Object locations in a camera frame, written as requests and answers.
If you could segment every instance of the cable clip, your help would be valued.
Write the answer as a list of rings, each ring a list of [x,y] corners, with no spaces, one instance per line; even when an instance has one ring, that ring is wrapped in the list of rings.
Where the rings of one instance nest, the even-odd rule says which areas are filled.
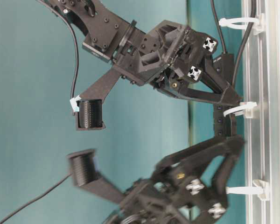
[[[262,180],[253,180],[255,187],[237,187],[229,188],[226,187],[227,194],[238,194],[238,195],[257,195],[257,197],[265,202],[270,200],[270,184]]]
[[[232,29],[247,29],[248,23],[253,22],[254,35],[258,35],[265,31],[266,29],[266,15],[261,13],[259,18],[242,17],[234,19],[222,18],[219,21],[221,27],[229,27]]]
[[[256,102],[242,102],[240,103],[240,106],[224,111],[223,115],[226,117],[227,115],[234,113],[235,116],[244,115],[245,118],[251,119],[253,118],[253,108],[256,106]]]
[[[81,100],[80,95],[75,98],[70,99],[70,105],[73,108],[74,112],[80,112],[80,108],[78,107],[77,101]]]

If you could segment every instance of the teal wall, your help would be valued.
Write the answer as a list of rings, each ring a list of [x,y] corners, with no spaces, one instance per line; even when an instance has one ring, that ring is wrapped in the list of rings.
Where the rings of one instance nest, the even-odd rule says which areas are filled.
[[[186,23],[184,0],[102,2],[146,32],[164,19]],[[82,45],[79,31],[77,37]],[[66,26],[42,5],[0,0],[0,219],[63,178],[69,153],[97,148],[102,172],[124,190],[188,146],[187,102],[121,79],[103,105],[107,129],[76,132],[73,52]],[[82,48],[80,58],[77,94],[111,67]],[[114,208],[67,180],[7,223],[97,224]]]
[[[211,6],[209,0],[188,0],[189,6],[189,24],[190,26],[200,32],[208,33],[219,40],[216,24],[211,12]],[[215,6],[217,14],[220,18],[237,18],[241,17],[241,1],[240,0],[216,0]],[[229,28],[222,28],[223,35],[226,42],[226,47],[229,53],[235,54],[238,52],[238,48],[241,43],[241,31],[233,30]],[[222,47],[220,47],[214,54],[218,56],[222,53]],[[242,67],[239,70],[237,79],[237,92],[239,95],[243,95],[243,75]],[[203,84],[199,83],[195,86],[200,90],[207,90]],[[190,103],[190,126],[192,141],[194,144],[207,140],[214,136],[213,132],[213,106],[206,103],[191,102]],[[244,122],[243,118],[238,119],[238,133],[244,135]],[[204,180],[214,174],[214,170],[218,167],[222,158],[216,158],[211,166],[206,170],[203,176]],[[239,187],[245,185],[245,155],[242,153],[238,164],[233,170],[232,176],[228,181],[229,187]],[[245,223],[245,196],[241,195],[229,195],[230,208],[227,213],[220,219],[218,224],[244,224]]]

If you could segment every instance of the bolt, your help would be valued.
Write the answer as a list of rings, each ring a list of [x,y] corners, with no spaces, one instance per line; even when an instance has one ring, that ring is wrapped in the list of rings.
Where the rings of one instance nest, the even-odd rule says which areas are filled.
[[[182,178],[184,178],[184,177],[185,177],[185,174],[184,174],[184,173],[180,173],[180,174],[178,174],[178,175],[176,176],[177,180],[180,180],[180,179],[182,179]]]

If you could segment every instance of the black wire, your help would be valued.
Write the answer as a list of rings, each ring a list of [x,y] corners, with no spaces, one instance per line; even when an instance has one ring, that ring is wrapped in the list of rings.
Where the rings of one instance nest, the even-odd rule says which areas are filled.
[[[0,224],[3,224],[4,222],[6,222],[8,219],[10,219],[12,216],[14,216],[15,214],[17,214],[19,211],[21,211],[22,209],[26,208],[27,206],[29,206],[32,203],[38,201],[39,199],[45,197],[48,193],[50,193],[52,190],[54,190],[56,187],[58,187],[60,184],[62,184],[67,178],[69,178],[70,175],[71,174],[68,174],[65,178],[63,178],[60,182],[58,182],[53,187],[48,189],[45,193],[43,193],[42,195],[39,195],[38,197],[36,197],[35,199],[31,200],[30,202],[27,202],[26,204],[24,204],[23,206],[21,206],[20,208],[18,208],[14,212],[12,212],[10,215],[6,216],[4,219],[2,219],[0,221]]]
[[[220,36],[220,40],[221,40],[221,44],[222,44],[222,49],[223,49],[223,54],[227,54],[227,50],[226,50],[226,45],[225,45],[225,40],[222,34],[222,29],[219,25],[219,19],[216,13],[216,8],[215,8],[215,3],[214,0],[210,0],[211,3],[211,10],[213,11],[213,15],[214,15],[214,19],[215,19],[215,23],[216,23],[216,27]]]
[[[250,17],[255,18],[256,10],[257,10],[257,2],[256,2],[256,0],[252,0],[252,3],[251,3],[251,16]],[[242,57],[242,54],[244,52],[244,49],[245,49],[246,43],[248,41],[249,35],[251,33],[253,25],[254,25],[253,22],[249,22],[247,30],[246,30],[245,35],[244,35],[244,38],[242,40],[241,46],[240,46],[240,48],[238,50],[238,56],[237,56],[237,59],[236,59],[236,62],[235,62],[234,72],[233,72],[233,76],[232,76],[232,83],[231,83],[233,87],[235,87],[235,83],[236,83],[236,80],[237,80],[238,69],[239,69],[241,57]]]
[[[57,12],[54,8],[52,8],[49,4],[47,4],[43,0],[36,0],[36,1],[38,1],[41,4],[43,4],[49,10],[51,10],[51,12],[53,12],[55,15],[57,15],[59,18],[61,18],[63,20],[63,22],[69,28],[70,33],[71,33],[71,35],[72,35],[72,37],[74,39],[76,67],[75,67],[75,74],[74,74],[73,83],[71,85],[71,90],[70,90],[70,99],[72,99],[72,98],[75,97],[75,87],[76,87],[76,82],[77,82],[77,77],[78,77],[78,70],[79,70],[79,51],[78,51],[78,43],[77,43],[76,34],[75,34],[73,28],[71,27],[70,23],[66,20],[66,18],[63,15],[61,15],[59,12]]]

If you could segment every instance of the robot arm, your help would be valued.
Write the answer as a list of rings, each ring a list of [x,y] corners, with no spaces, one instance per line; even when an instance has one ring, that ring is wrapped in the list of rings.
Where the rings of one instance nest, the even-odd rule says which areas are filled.
[[[71,164],[72,158],[83,161],[79,162],[81,166],[71,165],[71,171],[77,186],[119,204],[120,212],[113,213],[106,224],[188,224],[190,220],[179,210],[185,206],[197,206],[201,211],[190,223],[213,224],[227,211],[226,183],[243,144],[239,136],[215,137],[171,154],[157,164],[150,179],[136,181],[124,194],[104,178],[92,178],[97,174],[95,166],[91,166],[93,151],[70,155]],[[217,156],[224,160],[208,187],[201,176]]]
[[[104,129],[102,104],[119,77],[152,85],[170,97],[237,106],[241,97],[227,78],[233,55],[213,60],[218,41],[178,23],[163,21],[148,34],[110,12],[99,0],[48,0],[85,35],[83,48],[112,68],[76,99],[77,130]],[[213,92],[195,90],[203,82]]]

